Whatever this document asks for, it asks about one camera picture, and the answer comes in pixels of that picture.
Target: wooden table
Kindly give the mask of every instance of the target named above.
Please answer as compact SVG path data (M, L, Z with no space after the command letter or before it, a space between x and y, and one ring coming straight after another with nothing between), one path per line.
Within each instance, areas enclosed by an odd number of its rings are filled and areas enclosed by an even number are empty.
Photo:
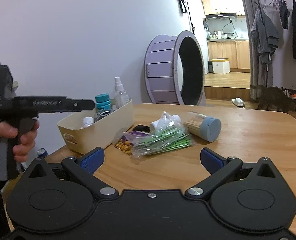
M163 111L182 116L190 110L221 120L222 131L216 141L209 143L194 136L194 147L141 159L109 146L104 164L94 175L119 192L173 188L185 191L209 176L200 164L201 149L209 147L224 157L235 155L244 162L257 162L263 156L271 158L296 195L296 121L292 116L260 110L142 104L134 107L135 125L149 125ZM47 161L60 162L71 155L80 156L63 147ZM296 217L290 229L296 234Z

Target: yellow lid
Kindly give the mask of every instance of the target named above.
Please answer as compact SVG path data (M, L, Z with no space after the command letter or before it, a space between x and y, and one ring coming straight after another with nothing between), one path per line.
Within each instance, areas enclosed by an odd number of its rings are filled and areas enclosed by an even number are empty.
M215 59L213 59L212 61L213 61L213 62L214 62L214 61L217 61L217 62L218 62L218 61L219 61L219 62L225 62L225 61L229 61L229 59L228 59L228 58L215 58Z

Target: gray curtain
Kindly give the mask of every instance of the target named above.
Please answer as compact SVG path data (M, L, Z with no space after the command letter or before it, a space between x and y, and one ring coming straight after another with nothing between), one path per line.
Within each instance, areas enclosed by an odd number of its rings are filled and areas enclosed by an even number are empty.
M257 0L243 0L245 14L246 14L246 21L247 21L247 28L248 28L248 37L249 37L249 47L250 47L250 64L251 64L251 85L264 85L266 86L266 66L258 64L258 44L257 41L252 40L252 36L250 34L250 29L253 25L255 13L258 9ZM268 72L268 86L272 86L272 66L270 64L269 72ZM258 94L260 90L250 89L250 98L256 100L258 98Z

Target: purple wheel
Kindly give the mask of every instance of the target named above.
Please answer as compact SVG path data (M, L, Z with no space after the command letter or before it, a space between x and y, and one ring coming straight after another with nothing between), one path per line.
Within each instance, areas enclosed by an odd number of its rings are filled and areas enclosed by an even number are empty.
M178 85L178 55L183 87ZM189 31L155 37L145 57L145 81L154 104L199 105L204 92L204 66L199 43Z

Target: white slipper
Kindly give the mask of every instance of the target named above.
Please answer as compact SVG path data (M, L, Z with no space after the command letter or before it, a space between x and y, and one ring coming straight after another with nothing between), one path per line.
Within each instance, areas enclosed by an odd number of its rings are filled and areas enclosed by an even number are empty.
M231 102L238 107L245 106L245 102L241 98L231 99Z

